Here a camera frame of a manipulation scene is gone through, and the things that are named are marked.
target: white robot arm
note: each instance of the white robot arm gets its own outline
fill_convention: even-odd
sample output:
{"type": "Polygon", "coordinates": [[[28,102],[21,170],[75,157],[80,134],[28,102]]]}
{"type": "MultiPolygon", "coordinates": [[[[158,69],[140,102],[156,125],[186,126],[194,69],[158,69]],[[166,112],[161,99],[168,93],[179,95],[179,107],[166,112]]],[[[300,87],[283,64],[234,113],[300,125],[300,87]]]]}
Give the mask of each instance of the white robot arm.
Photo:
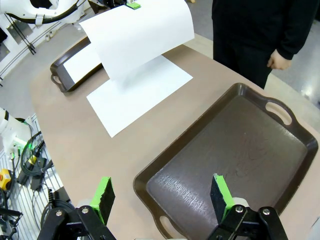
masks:
{"type": "Polygon", "coordinates": [[[4,152],[7,156],[15,152],[17,147],[23,149],[31,138],[29,126],[12,117],[8,111],[0,107],[0,136],[4,152]]]}
{"type": "Polygon", "coordinates": [[[30,0],[0,0],[0,14],[7,14],[27,24],[49,24],[71,15],[84,1],[60,0],[56,9],[47,9],[34,7],[30,0]]]}

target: beige tabletop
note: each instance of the beige tabletop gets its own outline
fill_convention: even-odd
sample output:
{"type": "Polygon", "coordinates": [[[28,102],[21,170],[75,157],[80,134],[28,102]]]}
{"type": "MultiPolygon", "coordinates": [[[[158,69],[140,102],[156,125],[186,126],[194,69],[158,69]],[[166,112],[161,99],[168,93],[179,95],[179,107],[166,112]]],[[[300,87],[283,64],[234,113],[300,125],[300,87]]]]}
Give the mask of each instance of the beige tabletop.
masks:
{"type": "MultiPolygon", "coordinates": [[[[193,79],[111,138],[87,101],[109,78],[102,69],[64,95],[49,67],[31,84],[35,113],[55,168],[74,204],[93,197],[102,176],[112,177],[115,202],[107,226],[118,240],[163,239],[136,196],[135,176],[204,113],[232,84],[262,89],[212,59],[184,46],[164,56],[193,79]]],[[[320,141],[319,134],[300,123],[320,141]]],[[[320,213],[320,155],[280,218],[289,239],[306,239],[320,213]]]]}

